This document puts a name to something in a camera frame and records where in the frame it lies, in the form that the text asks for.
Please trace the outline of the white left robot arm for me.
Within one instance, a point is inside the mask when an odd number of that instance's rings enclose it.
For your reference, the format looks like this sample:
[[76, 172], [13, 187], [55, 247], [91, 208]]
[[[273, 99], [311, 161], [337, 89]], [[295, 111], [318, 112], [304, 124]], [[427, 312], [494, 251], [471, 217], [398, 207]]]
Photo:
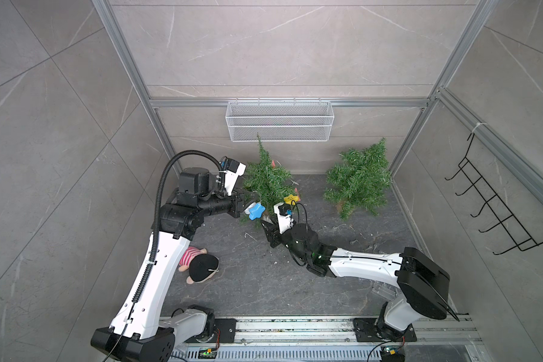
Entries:
[[141, 265], [134, 285], [110, 326], [95, 330], [90, 344], [106, 358], [116, 361], [168, 361], [176, 346], [191, 338], [210, 340], [214, 334], [212, 309], [191, 306], [161, 323], [161, 309], [167, 291], [181, 267], [189, 259], [196, 270], [194, 283], [214, 275], [219, 268], [215, 256], [191, 256], [190, 243], [205, 217], [229, 214], [238, 218], [250, 199], [235, 191], [246, 166], [233, 159], [220, 164], [213, 175], [201, 167], [185, 169], [179, 185], [154, 216], [149, 237], [148, 259]]

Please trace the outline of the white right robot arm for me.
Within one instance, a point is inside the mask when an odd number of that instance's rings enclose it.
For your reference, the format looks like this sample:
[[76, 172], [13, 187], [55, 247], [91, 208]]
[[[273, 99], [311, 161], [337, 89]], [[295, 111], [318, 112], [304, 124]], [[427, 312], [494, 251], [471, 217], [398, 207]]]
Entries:
[[383, 305], [375, 322], [380, 339], [402, 339], [420, 318], [459, 319], [448, 303], [448, 272], [414, 247], [400, 253], [359, 253], [321, 243], [318, 233], [305, 223], [281, 226], [262, 221], [261, 225], [271, 247], [286, 247], [297, 265], [318, 277], [367, 279], [400, 289]]

